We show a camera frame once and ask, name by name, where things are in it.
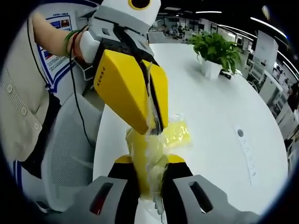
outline ceiling light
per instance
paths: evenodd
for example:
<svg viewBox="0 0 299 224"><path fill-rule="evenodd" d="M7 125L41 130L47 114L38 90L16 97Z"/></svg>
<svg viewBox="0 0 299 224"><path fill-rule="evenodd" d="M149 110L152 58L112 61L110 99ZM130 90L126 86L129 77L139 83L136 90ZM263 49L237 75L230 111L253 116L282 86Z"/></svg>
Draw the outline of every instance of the ceiling light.
<svg viewBox="0 0 299 224"><path fill-rule="evenodd" d="M251 19L254 20L254 21L257 21L257 22L259 22L259 23L261 23L263 25L266 25L266 26L272 28L273 30L279 32L282 36L284 36L285 38L287 38L286 35L281 30L277 29L276 27L274 27L274 26L272 26L272 25L270 25L270 24L268 24L268 23L266 23L264 21L261 21L261 20L258 20L256 18L253 18L253 17L251 17Z"/></svg>
<svg viewBox="0 0 299 224"><path fill-rule="evenodd" d="M284 64L285 64L285 66L291 71L291 73L293 73L293 75L295 76L295 78L297 79L297 81L298 81L298 77L295 75L295 73L292 71L292 69L285 63L285 62L283 62Z"/></svg>
<svg viewBox="0 0 299 224"><path fill-rule="evenodd" d="M196 12L196 13L222 13L220 11L200 11L200 12Z"/></svg>
<svg viewBox="0 0 299 224"><path fill-rule="evenodd" d="M173 10L173 11L178 11L181 10L180 8L173 8L173 7L166 7L166 10Z"/></svg>
<svg viewBox="0 0 299 224"><path fill-rule="evenodd" d="M226 26L226 25L218 25L218 26L220 26L220 27L227 27L227 28L231 28L231 29L235 29L235 30L241 31L241 32L243 32L243 33L245 33L245 34L248 34L248 35L250 35L250 36L252 36L252 37L257 38L257 36L254 36L253 34L247 33L247 32L245 32L245 31L243 31L243 30L241 30L241 29L237 29L237 28L234 28L234 27L229 27L229 26Z"/></svg>
<svg viewBox="0 0 299 224"><path fill-rule="evenodd" d="M277 36L274 36L276 39L278 39L282 44L284 44L287 48L289 48L289 46L282 40L280 40Z"/></svg>
<svg viewBox="0 0 299 224"><path fill-rule="evenodd" d="M296 69L296 67L290 62L289 59L286 58L286 56L284 56L279 50L277 51L282 57L284 57L284 59L290 63L290 65L295 69L295 71L297 72L297 74L299 74L299 71Z"/></svg>
<svg viewBox="0 0 299 224"><path fill-rule="evenodd" d="M247 38L248 40L253 41L253 39L251 39L251 38L249 38L249 37L247 37L247 36L245 36L245 35L243 35L243 34L239 34L239 33L237 33L237 35L239 35L239 36L243 36L243 37Z"/></svg>

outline potted plant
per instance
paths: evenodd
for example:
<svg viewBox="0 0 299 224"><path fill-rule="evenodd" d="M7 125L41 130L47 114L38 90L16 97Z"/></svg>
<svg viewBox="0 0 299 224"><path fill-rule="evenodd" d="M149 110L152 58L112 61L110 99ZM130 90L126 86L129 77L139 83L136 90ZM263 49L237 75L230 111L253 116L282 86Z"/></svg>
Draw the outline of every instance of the potted plant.
<svg viewBox="0 0 299 224"><path fill-rule="evenodd" d="M195 35L188 43L203 58L202 72L210 79L217 78L221 69L235 74L236 63L241 63L237 43L226 41L220 34Z"/></svg>

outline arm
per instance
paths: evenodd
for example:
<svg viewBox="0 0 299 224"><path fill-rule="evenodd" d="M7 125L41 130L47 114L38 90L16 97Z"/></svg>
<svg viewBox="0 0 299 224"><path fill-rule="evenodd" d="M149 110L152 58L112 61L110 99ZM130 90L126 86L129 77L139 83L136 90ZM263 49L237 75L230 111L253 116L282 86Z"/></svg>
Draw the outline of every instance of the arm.
<svg viewBox="0 0 299 224"><path fill-rule="evenodd" d="M64 49L64 39L69 31L59 30L49 24L40 13L32 16L32 25L35 42L56 56L68 56ZM75 42L76 55L82 57L80 50L80 40L83 32L78 35ZM70 52L73 36L71 37L67 50Z"/></svg>

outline beige shirt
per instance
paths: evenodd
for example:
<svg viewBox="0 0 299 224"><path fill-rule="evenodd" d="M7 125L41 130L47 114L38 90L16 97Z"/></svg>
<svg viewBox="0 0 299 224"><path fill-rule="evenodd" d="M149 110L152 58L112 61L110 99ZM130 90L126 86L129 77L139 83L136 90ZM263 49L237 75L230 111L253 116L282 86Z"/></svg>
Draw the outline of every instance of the beige shirt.
<svg viewBox="0 0 299 224"><path fill-rule="evenodd" d="M42 71L31 20L28 30ZM1 143L9 161L25 161L32 153L48 106L49 95L31 53L26 21L11 46L0 81Z"/></svg>

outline table surface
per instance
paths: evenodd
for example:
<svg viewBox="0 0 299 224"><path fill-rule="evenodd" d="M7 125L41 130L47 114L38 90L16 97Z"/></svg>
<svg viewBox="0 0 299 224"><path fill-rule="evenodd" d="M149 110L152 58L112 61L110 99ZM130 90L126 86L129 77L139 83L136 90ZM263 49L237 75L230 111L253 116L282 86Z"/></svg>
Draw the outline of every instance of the table surface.
<svg viewBox="0 0 299 224"><path fill-rule="evenodd" d="M231 205L241 211L262 214L278 195L288 173L284 141L267 105L240 75L231 80L220 76L214 81L203 77L190 45L152 44L151 48L168 77L169 117L183 114L192 138L191 146L173 153L184 158L194 175L202 175L226 192ZM235 126L243 130L250 145L256 186L250 184ZM128 128L105 106L93 179L108 175L114 161L128 154L125 141ZM155 220L140 204L135 221Z"/></svg>

